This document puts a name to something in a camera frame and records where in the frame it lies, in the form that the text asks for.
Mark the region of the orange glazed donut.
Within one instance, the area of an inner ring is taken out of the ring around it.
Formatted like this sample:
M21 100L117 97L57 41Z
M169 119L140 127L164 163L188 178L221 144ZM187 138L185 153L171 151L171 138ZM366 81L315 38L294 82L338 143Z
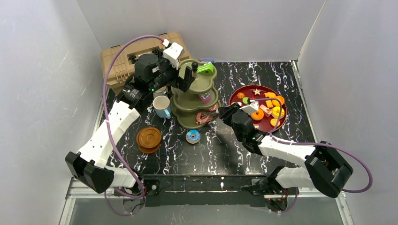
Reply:
M264 118L264 111L262 109L257 110L254 113L251 113L251 118L255 121L260 121Z

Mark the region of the purple frosted cake slice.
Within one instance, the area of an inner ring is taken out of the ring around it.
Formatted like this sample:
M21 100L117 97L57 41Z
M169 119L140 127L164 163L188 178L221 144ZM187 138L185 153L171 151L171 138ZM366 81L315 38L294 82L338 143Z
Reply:
M203 93L199 95L199 98L203 104L208 104L211 101L211 94L210 93Z

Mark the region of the green three-tier serving stand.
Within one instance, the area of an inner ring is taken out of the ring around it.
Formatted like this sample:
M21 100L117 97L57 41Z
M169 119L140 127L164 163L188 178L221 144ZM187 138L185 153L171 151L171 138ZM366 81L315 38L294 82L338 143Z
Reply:
M206 62L194 59L187 59L180 62L179 76L184 77L186 67L200 66ZM199 129L207 124L213 117L209 116L212 110L221 106L219 101L219 93L214 86L217 77L217 69L214 67L214 74L192 74L195 81L187 92L183 92L178 88L171 88L172 97L170 100L171 111L176 117L179 124L186 129ZM199 98L203 93L211 94L211 101L203 104Z

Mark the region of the green cube sweet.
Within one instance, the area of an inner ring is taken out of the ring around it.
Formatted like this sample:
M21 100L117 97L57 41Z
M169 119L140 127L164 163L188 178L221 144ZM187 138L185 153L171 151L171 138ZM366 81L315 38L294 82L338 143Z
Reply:
M206 62L203 65L200 65L197 69L198 74L207 74L207 75L212 75L214 74L214 65L212 62Z

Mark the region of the red round lacquer tray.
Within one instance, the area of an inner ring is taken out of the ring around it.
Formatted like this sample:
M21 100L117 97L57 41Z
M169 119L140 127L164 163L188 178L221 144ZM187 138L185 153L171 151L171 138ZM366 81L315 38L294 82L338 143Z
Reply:
M254 96L253 92L252 92L252 90L254 90L254 89L261 90L261 95L260 96ZM276 94L276 96L282 96L282 95L278 94L276 91L274 91L274 90L272 90L272 89L270 89L268 87L265 87L265 86L248 85L248 86L244 86L244 87L239 88L236 91L234 91L234 93L231 95L230 100L229 100L230 104L238 103L238 104L241 104L242 106L245 106L245 104L242 103L242 99L238 99L237 98L237 94L239 92L244 93L245 97L249 97L250 100L255 99L256 101L259 102L259 105L265 105L265 106L266 106L266 103L265 103L266 100L272 100L273 99L273 98L265 98L264 94L266 92L273 92L273 93ZM254 127L256 129L260 130L260 131L263 131L263 132L270 132L273 129L275 129L275 130L279 129L283 125L283 123L285 123L286 118L287 118L287 107L286 107L286 104L284 103L281 107L285 110L285 116L283 118L281 118L281 119L277 118L280 121L280 125L278 127L272 127L270 125L270 123L269 123L270 120L274 118L272 116L270 116L268 118L264 117L260 121L255 121L249 115L249 117L252 119Z

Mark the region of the blue frosted donut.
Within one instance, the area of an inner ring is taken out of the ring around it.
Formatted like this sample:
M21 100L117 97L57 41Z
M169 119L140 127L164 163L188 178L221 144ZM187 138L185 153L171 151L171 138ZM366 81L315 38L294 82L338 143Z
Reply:
M186 141L187 141L188 143L190 143L190 144L196 144L196 143L198 143L198 142L200 141L200 139L201 139L201 134L200 134L200 132L197 131L197 130L189 130L189 131L186 133L185 138L186 138Z

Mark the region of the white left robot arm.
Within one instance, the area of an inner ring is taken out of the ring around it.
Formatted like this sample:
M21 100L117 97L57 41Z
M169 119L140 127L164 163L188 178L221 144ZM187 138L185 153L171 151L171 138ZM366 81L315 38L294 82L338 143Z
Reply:
M88 142L76 153L69 152L65 162L72 176L101 194L108 188L130 188L138 185L144 190L142 181L133 169L124 163L124 168L108 167L111 153L120 156L116 144L129 126L152 103L153 94L165 86L172 86L187 92L195 81L198 63L189 62L174 65L175 60L153 53L141 55L131 74L118 93L112 109L104 108L105 120Z

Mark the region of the white cup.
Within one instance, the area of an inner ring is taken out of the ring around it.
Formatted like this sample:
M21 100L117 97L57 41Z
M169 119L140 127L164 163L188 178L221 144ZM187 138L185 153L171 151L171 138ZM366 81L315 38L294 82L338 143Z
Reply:
M164 86L164 87L161 87L161 88L159 88L158 90L156 90L156 91L154 92L154 94L156 94L156 95L164 95L164 94L167 93L167 91L168 91L167 86Z

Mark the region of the blue mug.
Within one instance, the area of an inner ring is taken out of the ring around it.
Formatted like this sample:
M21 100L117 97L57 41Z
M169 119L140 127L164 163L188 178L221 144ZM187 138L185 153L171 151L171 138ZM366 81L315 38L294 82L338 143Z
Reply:
M167 96L157 96L153 100L153 107L158 117L163 119L171 118L170 99Z

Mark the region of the orange flower cookie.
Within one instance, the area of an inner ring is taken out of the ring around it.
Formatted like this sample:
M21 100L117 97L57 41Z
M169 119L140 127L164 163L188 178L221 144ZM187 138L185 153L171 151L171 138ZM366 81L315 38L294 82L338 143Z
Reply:
M239 93L237 94L237 98L238 98L238 99L243 99L244 97L245 97L245 94L242 93L242 92L239 92Z

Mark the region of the square yellow cracker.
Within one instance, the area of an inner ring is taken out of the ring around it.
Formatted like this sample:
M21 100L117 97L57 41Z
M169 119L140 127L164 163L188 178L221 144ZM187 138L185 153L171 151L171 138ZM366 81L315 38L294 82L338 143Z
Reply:
M266 103L266 107L267 107L267 108L270 108L270 109L271 109L271 108L274 107L274 105L273 105L273 103L272 103L272 100L266 100L265 103Z

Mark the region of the yellow glazed donut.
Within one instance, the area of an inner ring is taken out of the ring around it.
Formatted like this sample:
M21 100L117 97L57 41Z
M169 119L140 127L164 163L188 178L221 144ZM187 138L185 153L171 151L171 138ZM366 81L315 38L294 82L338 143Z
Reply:
M285 110L280 106L274 106L271 109L271 116L274 118L283 118L285 116Z

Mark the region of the star shaped cookie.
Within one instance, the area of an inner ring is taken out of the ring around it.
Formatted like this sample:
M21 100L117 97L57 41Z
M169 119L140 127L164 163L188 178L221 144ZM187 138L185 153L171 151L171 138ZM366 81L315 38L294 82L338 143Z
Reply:
M254 96L260 96L261 95L261 90L259 90L259 89L254 89L254 90L252 90L252 92L253 92Z

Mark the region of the stacked brown wooden coasters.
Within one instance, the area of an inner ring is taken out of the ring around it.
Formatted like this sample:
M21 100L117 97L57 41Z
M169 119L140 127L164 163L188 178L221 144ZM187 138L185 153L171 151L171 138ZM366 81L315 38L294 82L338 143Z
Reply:
M138 149L145 154L155 153L161 146L161 138L161 133L157 128L141 129L136 136Z

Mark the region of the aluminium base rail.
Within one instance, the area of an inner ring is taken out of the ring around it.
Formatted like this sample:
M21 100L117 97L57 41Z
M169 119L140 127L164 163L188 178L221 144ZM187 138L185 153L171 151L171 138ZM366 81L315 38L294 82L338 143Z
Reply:
M342 222L352 225L353 220L345 202L342 176L318 176L314 181L277 181L270 175L159 175L146 174L143 185L146 189L140 204L147 207L166 205L250 205L271 207L274 212L286 212L289 197L317 194L335 198Z

